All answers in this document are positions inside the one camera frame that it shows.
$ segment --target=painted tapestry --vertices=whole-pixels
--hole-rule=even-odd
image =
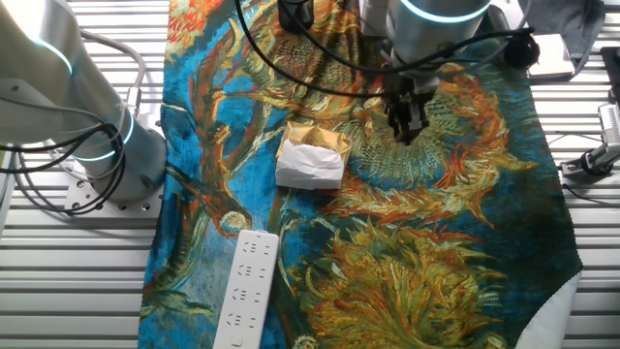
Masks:
[[[358,64],[381,63],[360,34],[356,4],[314,4],[321,42]],[[275,0],[243,6],[260,47],[291,74],[381,90],[381,77],[283,31]],[[232,0],[172,0],[168,41],[169,175],[140,348],[212,347],[242,229],[281,239],[264,349],[513,348],[581,270],[522,72],[488,66],[443,81],[427,106],[430,127],[405,146],[394,142],[381,99],[314,92],[269,69]],[[466,54],[480,59],[497,45]],[[341,190],[276,187],[275,153],[291,120],[352,139]]]

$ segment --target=power strip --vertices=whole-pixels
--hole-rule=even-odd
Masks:
[[[239,233],[213,349],[261,346],[278,243],[267,232]]]

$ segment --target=metal grid surface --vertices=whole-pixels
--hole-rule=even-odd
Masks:
[[[534,86],[547,140],[557,131],[599,132],[597,107],[606,102],[608,78],[599,49],[620,47],[620,0],[606,0],[604,31],[586,69],[570,83]],[[148,63],[140,122],[155,127],[162,97],[168,1],[70,3],[84,28],[120,40]],[[87,49],[121,95],[137,66],[117,51]],[[556,162],[573,159],[597,141],[569,136],[551,144]],[[28,165],[48,161],[28,157]],[[59,169],[34,174],[39,189],[64,204],[68,177]],[[564,348],[620,348],[620,174],[595,185],[574,186],[581,195],[614,206],[581,201],[566,192],[579,254],[585,265]],[[136,348],[144,266],[155,220],[58,220],[15,191],[0,239],[0,348]]]

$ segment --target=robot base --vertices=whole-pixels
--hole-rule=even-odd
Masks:
[[[74,164],[74,169],[83,172],[83,167],[77,162]],[[95,209],[79,216],[79,218],[157,219],[162,207],[163,194],[164,186],[162,185],[147,198],[127,203],[107,201],[101,209]],[[88,182],[70,177],[65,208],[76,208],[85,205],[97,196],[99,196],[99,193]]]

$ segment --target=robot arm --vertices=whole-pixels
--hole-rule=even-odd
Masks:
[[[163,183],[166,166],[163,138],[137,123],[132,111],[86,53],[65,0],[0,0],[0,143],[61,143],[112,124],[127,161],[112,198],[132,201]],[[115,165],[113,154],[109,138],[98,133],[74,157],[97,176]],[[100,178],[93,187],[103,190],[108,182]]]

